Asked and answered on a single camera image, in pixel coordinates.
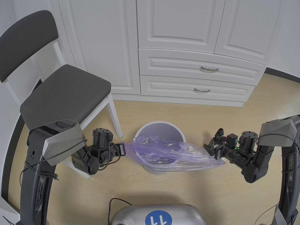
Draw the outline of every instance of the chair leg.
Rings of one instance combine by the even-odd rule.
[[[78,172],[80,175],[84,176],[85,178],[89,179],[91,176],[88,175],[87,173],[77,169],[76,167],[74,167],[73,163],[71,161],[69,161],[67,158],[65,160],[62,161],[64,164],[66,164],[68,167],[70,167],[71,169],[73,169],[74,171]]]
[[[122,133],[119,119],[118,119],[117,111],[115,110],[115,105],[113,103],[113,97],[112,97],[111,93],[107,96],[107,99],[108,99],[107,107],[108,107],[108,111],[110,112],[110,117],[112,118],[112,122],[115,127],[115,131],[116,131],[118,137],[121,138],[121,137],[123,137],[123,133]]]

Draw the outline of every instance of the silver handle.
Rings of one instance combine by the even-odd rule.
[[[216,68],[216,69],[210,69],[210,68],[206,68],[206,67],[204,67],[204,66],[201,66],[201,69],[203,69],[203,70],[205,70],[205,71],[211,71],[211,72],[218,72],[218,71],[219,71],[218,68]]]
[[[198,90],[197,88],[194,88],[194,91],[195,92],[210,92],[210,89],[206,90],[206,91],[203,91],[203,90]]]

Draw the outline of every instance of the translucent purple bag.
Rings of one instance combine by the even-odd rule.
[[[205,170],[225,164],[222,159],[215,160],[204,148],[187,142],[163,141],[151,133],[124,145],[130,159],[163,172]]]

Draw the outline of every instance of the drawer panel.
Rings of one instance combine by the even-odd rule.
[[[140,48],[139,62],[141,75],[200,78],[249,85],[257,85],[266,69],[265,65],[239,58],[169,49]]]
[[[255,86],[206,79],[140,76],[141,95],[245,102]]]

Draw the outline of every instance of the chair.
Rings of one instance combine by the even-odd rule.
[[[107,105],[118,137],[123,133],[111,95],[111,83],[79,68],[66,65],[57,43],[58,32],[50,11],[30,14],[13,24],[0,37],[0,81],[4,83],[20,106],[20,113],[28,129],[69,119],[83,130]],[[25,60],[48,43],[53,43],[61,67],[21,101],[7,78]],[[69,160],[64,163],[83,175]]]

